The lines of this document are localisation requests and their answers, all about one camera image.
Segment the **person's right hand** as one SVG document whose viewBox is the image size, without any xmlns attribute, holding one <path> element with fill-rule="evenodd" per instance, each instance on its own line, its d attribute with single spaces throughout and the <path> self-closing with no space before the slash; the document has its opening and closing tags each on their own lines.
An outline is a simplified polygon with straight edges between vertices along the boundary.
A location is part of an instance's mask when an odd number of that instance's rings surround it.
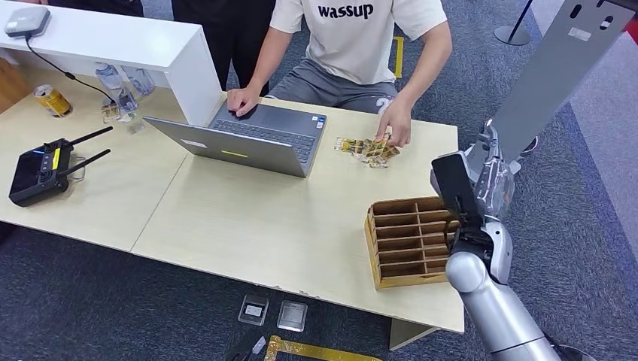
<svg viewBox="0 0 638 361">
<path fill-rule="evenodd" d="M 226 105 L 237 117 L 243 117 L 257 105 L 259 97 L 260 89 L 254 86 L 231 89 L 227 92 Z"/>
</svg>

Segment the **person's left hand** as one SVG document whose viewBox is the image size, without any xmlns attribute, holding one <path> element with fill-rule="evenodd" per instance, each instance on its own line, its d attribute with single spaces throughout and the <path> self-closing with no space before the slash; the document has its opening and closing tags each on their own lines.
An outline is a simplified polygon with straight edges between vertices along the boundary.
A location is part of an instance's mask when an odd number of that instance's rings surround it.
<svg viewBox="0 0 638 361">
<path fill-rule="evenodd" d="M 375 140 L 384 138 L 387 128 L 391 128 L 390 137 L 387 140 L 389 145 L 404 147 L 411 141 L 412 133 L 412 106 L 409 102 L 400 97 L 396 97 L 381 115 L 378 131 Z"/>
</svg>

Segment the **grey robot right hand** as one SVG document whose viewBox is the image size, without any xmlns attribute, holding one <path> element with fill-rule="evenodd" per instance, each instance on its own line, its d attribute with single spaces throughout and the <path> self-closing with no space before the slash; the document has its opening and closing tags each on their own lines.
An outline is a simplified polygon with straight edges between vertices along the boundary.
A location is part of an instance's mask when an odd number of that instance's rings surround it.
<svg viewBox="0 0 638 361">
<path fill-rule="evenodd" d="M 505 217 L 515 191 L 514 173 L 503 159 L 499 135 L 492 122 L 492 119 L 485 122 L 475 143 L 464 151 L 469 179 L 486 223 Z"/>
</svg>

